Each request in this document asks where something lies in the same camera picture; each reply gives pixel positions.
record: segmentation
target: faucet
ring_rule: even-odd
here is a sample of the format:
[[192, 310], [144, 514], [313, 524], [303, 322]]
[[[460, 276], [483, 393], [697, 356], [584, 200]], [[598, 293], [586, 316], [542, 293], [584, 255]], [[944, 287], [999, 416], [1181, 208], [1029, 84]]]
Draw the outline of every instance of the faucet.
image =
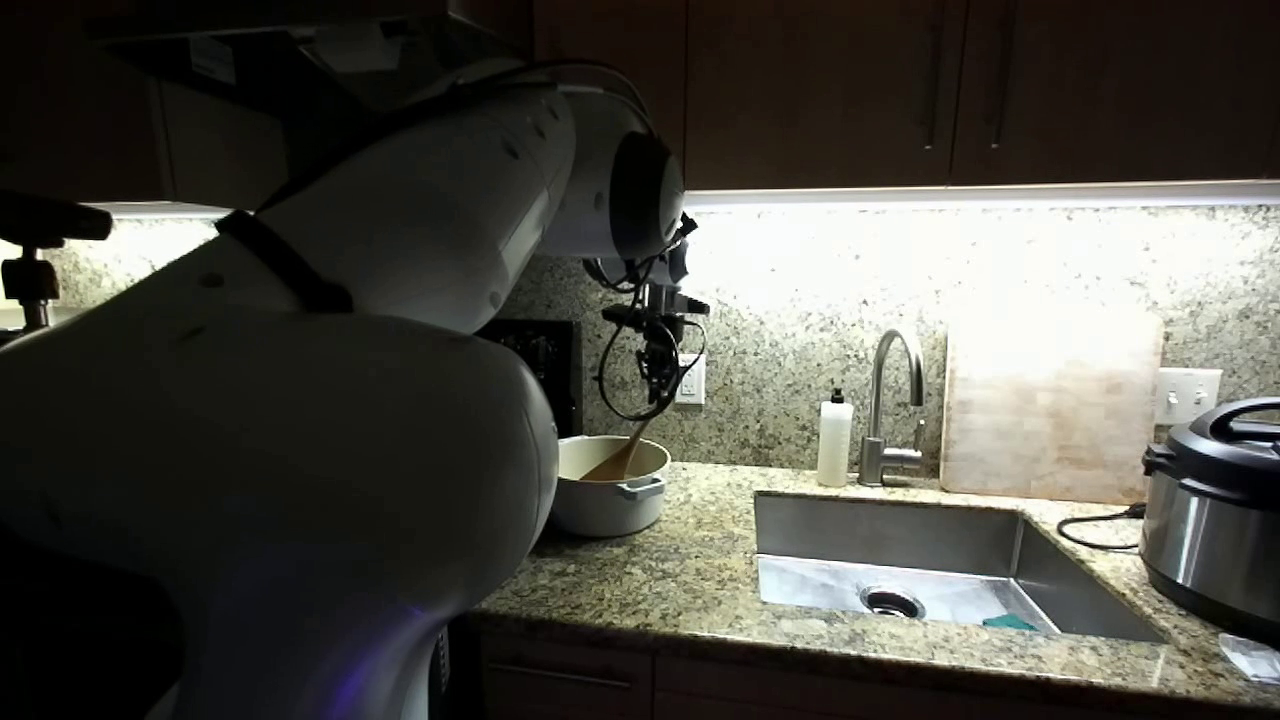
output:
[[925, 451], [921, 451], [921, 429], [925, 421], [917, 421], [917, 450], [884, 450], [879, 442], [879, 398], [884, 398], [884, 359], [893, 352], [893, 342], [903, 343], [907, 352], [907, 389], [912, 389], [912, 409], [925, 409], [925, 356], [921, 356], [921, 342], [912, 332], [896, 332], [886, 329], [876, 343], [876, 371], [872, 371], [872, 429], [859, 444], [859, 472], [856, 481], [859, 484], [872, 484], [879, 490], [884, 484], [884, 459], [896, 459], [896, 464], [925, 464]]

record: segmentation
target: upper cabinet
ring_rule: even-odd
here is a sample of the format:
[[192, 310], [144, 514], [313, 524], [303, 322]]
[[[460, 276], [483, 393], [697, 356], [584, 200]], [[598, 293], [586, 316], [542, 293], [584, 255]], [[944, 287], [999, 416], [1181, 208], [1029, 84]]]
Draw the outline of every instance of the upper cabinet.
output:
[[956, 0], [688, 0], [692, 180], [941, 177], [961, 27]]
[[1274, 0], [968, 0], [956, 177], [1280, 168]]
[[537, 60], [622, 71], [658, 135], [683, 155], [683, 0], [530, 0]]
[[537, 0], [537, 48], [634, 78], [697, 190], [1280, 172], [1274, 0]]
[[85, 20], [127, 0], [0, 10], [0, 190], [60, 200], [250, 206], [284, 180], [279, 128], [154, 84], [96, 48]]

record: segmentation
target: sink drain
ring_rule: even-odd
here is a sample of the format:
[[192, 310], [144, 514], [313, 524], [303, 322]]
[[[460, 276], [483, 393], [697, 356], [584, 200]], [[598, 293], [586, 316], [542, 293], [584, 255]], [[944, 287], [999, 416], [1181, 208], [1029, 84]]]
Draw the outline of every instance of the sink drain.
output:
[[864, 594], [872, 616], [925, 616], [925, 605], [903, 594]]

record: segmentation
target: granite backsplash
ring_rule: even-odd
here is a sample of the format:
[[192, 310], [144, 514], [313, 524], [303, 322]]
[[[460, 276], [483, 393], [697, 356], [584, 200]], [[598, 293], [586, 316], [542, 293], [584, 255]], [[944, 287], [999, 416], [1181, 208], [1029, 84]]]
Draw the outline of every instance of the granite backsplash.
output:
[[[814, 464], [814, 405], [839, 383], [867, 421], [884, 329], [929, 356], [925, 451], [934, 468], [947, 329], [983, 310], [1116, 310], [1164, 322], [1164, 364], [1225, 367], [1218, 400], [1280, 393], [1280, 208], [1271, 206], [725, 206], [692, 200], [688, 296], [713, 304], [707, 405], [653, 435], [678, 459]], [[578, 322], [584, 367], [613, 324], [574, 260], [530, 260], [502, 316]], [[886, 359], [886, 442], [907, 444]], [[586, 432], [629, 432], [586, 383]]]

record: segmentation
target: granite countertop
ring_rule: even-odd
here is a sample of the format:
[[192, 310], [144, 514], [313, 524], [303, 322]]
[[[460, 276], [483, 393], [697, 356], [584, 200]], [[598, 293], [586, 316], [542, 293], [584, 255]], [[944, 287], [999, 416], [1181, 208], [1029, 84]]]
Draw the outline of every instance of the granite countertop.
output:
[[[947, 495], [934, 490], [814, 490], [813, 472], [789, 468], [674, 464], [653, 530], [622, 542], [542, 542], [470, 621], [506, 634], [593, 634], [634, 650], [697, 646], [700, 654], [725, 657], [772, 654], [783, 665], [849, 661], [856, 668], [930, 668], [978, 683], [1034, 682], [1073, 693], [1094, 687], [1280, 707], [1280, 687], [1247, 683], [1218, 657], [1218, 634], [1169, 605], [1131, 552], [1062, 545], [1135, 605], [1169, 646], [1029, 635], [762, 605], [754, 597], [754, 494], [1018, 508], [1049, 532], [1058, 518], [1099, 514], [1093, 504]], [[1105, 532], [1135, 542], [1138, 520], [1121, 520]]]

